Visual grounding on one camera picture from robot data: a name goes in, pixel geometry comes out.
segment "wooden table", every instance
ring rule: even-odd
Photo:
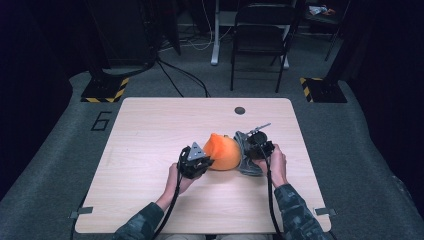
[[[243,107],[243,115],[235,113]],[[162,194],[182,148],[211,133],[257,126],[287,156],[288,180],[308,207],[325,207],[291,102],[281,98],[127,98],[123,101],[80,215],[79,233],[113,233]],[[266,177],[208,170],[180,195],[163,233],[274,233]],[[275,215],[282,229],[274,199]],[[324,231],[329,217],[318,216]]]

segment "dark background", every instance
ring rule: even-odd
[[[361,7],[371,6],[366,2],[354,1],[351,22]],[[110,65],[85,1],[0,4],[3,197],[67,107],[72,95],[69,78],[87,71],[88,60],[96,67]],[[363,53],[353,54],[356,48],[346,53],[354,55],[350,63],[357,65],[346,80],[362,106],[373,142],[424,215],[422,9],[418,0],[391,0],[374,7],[375,14],[368,16],[372,31],[359,43]]]

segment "metal bracket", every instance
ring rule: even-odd
[[[93,207],[79,208],[78,211],[72,211],[68,218],[77,219],[80,214],[90,214],[93,212]]]

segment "camouflage sleeve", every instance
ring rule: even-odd
[[[162,209],[156,203],[150,203],[116,230],[112,239],[151,239],[163,215]]]
[[[306,202],[290,184],[274,190],[283,218],[284,233],[291,239],[327,239],[318,221],[306,207]]]

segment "orange object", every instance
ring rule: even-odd
[[[230,170],[240,163],[240,147],[236,140],[228,136],[212,133],[203,147],[203,151],[212,160],[215,160],[210,166],[214,170]]]

